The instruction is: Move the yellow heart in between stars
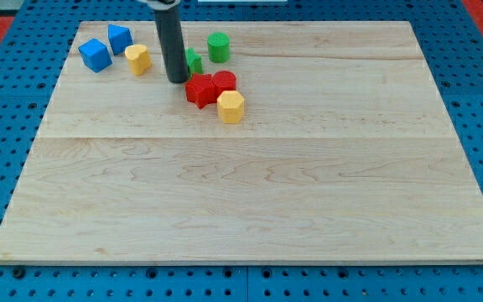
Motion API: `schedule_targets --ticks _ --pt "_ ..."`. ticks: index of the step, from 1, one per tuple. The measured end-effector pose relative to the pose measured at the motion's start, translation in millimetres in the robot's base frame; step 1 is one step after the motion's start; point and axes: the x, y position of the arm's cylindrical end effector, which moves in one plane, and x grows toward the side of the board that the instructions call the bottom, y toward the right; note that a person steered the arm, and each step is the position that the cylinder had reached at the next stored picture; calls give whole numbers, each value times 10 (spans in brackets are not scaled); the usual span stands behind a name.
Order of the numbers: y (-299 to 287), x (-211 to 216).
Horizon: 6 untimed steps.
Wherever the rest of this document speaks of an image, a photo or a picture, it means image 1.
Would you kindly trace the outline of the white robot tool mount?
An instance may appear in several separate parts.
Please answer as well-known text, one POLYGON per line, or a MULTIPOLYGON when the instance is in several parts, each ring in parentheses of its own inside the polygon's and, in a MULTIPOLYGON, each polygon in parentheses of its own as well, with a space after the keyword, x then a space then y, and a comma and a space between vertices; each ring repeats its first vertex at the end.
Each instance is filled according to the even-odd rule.
POLYGON ((150 8, 172 8, 179 5, 180 0, 138 0, 150 8))

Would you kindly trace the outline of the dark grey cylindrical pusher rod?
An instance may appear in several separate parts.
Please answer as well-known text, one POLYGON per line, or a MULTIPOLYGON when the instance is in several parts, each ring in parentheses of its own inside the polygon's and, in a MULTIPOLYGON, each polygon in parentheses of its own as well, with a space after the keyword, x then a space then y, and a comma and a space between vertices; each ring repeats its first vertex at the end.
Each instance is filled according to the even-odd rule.
POLYGON ((186 63, 179 5, 172 8, 153 8, 153 11, 168 80, 174 84, 185 83, 190 75, 186 63))

